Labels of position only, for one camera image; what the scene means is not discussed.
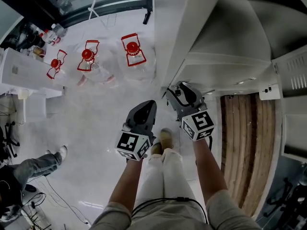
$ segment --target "white shoe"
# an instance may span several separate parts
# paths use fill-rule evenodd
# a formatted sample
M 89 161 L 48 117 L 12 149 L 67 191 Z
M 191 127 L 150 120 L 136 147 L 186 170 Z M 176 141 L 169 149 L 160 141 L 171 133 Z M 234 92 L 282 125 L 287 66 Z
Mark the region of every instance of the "white shoe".
M 58 150 L 62 157 L 62 162 L 66 159 L 67 157 L 67 147 L 66 146 L 61 146 L 60 149 Z

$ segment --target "foot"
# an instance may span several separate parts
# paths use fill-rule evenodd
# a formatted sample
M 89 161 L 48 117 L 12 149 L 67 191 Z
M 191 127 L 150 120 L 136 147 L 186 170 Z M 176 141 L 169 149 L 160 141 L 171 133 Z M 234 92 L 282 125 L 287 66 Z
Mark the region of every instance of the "foot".
M 152 155 L 153 154 L 161 154 L 162 155 L 163 151 L 162 151 L 161 143 L 159 142 L 159 143 L 154 144 L 151 152 L 152 152 Z
M 162 146 L 162 150 L 164 151 L 166 148 L 173 148 L 173 138 L 172 132 L 168 128 L 164 128 L 160 132 L 160 142 Z
M 58 150 L 62 157 L 62 162 L 66 159 L 67 157 L 67 147 L 66 146 L 61 146 L 60 149 Z

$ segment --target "gray jeans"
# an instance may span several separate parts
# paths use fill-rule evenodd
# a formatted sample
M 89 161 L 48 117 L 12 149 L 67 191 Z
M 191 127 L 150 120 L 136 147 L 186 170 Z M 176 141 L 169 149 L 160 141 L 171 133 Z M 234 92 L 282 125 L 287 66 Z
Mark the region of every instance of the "gray jeans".
M 13 175 L 19 182 L 23 191 L 27 181 L 32 177 L 54 172 L 62 163 L 62 157 L 59 152 L 55 154 L 45 154 L 37 159 L 26 159 L 20 164 L 8 165 L 13 172 Z

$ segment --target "wooden pallet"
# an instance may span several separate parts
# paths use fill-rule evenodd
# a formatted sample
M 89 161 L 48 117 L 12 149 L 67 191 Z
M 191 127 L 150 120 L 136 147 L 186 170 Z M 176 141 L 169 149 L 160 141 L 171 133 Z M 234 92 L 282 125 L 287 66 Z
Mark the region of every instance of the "wooden pallet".
M 221 97 L 221 169 L 232 198 L 252 216 L 267 182 L 275 134 L 274 101 L 258 94 Z

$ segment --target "white pants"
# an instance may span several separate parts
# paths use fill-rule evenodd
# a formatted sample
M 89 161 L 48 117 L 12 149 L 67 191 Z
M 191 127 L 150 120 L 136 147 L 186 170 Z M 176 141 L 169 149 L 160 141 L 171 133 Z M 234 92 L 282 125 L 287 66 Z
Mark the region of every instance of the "white pants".
M 162 197 L 195 199 L 184 177 L 181 159 L 181 156 L 170 148 L 165 149 L 163 155 L 151 156 L 147 178 L 136 197 L 135 207 L 145 201 Z

